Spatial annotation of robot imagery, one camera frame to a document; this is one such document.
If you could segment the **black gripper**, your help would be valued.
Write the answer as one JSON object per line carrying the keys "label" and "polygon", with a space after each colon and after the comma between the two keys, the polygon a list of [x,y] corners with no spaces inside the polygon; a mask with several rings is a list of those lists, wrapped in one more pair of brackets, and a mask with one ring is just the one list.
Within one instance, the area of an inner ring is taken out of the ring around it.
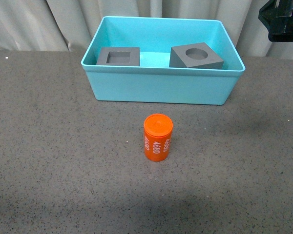
{"label": "black gripper", "polygon": [[259,10],[258,19],[271,42],[293,42],[293,0],[270,0]]}

